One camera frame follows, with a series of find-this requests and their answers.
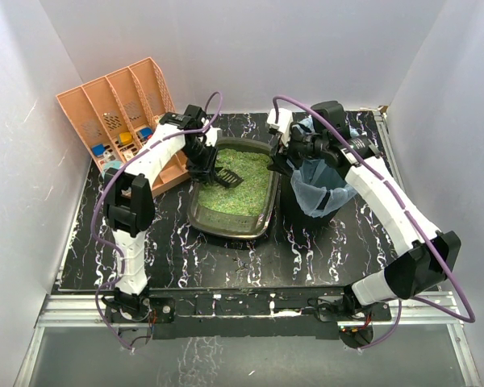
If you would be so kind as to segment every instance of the blue trash bag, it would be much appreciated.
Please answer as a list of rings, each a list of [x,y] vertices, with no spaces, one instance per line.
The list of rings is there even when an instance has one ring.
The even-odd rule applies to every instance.
[[[301,124],[310,132],[314,131],[312,117],[304,119]],[[359,133],[357,129],[350,127],[350,135],[356,137]],[[290,184],[302,211],[312,218],[320,218],[340,209],[357,194],[335,169],[328,167],[321,159],[304,160],[301,168],[292,172]],[[318,209],[327,193],[330,197],[326,206]]]

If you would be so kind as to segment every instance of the wall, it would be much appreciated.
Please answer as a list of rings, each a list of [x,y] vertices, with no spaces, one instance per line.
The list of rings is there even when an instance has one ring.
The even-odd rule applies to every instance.
[[[461,237],[455,273],[478,317],[465,331],[484,381],[484,1],[446,4],[388,113],[407,192]]]
[[[89,157],[55,94],[81,83],[37,0],[0,2],[0,386],[52,288]]]
[[[267,111],[389,104],[444,0],[41,2],[83,81],[152,56],[179,110],[221,89],[224,111]]]

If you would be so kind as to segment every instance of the black marble table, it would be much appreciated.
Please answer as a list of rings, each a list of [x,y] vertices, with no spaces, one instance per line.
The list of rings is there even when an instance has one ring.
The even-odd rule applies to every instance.
[[[347,116],[352,127],[384,150],[372,111],[351,111]],[[225,136],[270,142],[266,117],[222,114],[215,125]],[[156,219],[145,241],[145,268],[152,289],[346,285],[377,272],[395,257],[388,234],[358,195],[322,227],[290,222],[282,216],[277,200],[263,237],[234,241],[203,234],[190,226],[186,208],[191,189],[190,181],[186,181],[154,199]],[[102,178],[92,164],[54,293],[94,291],[115,277],[112,250],[90,235],[90,221],[101,190]],[[113,240],[102,216],[98,227],[100,236]]]

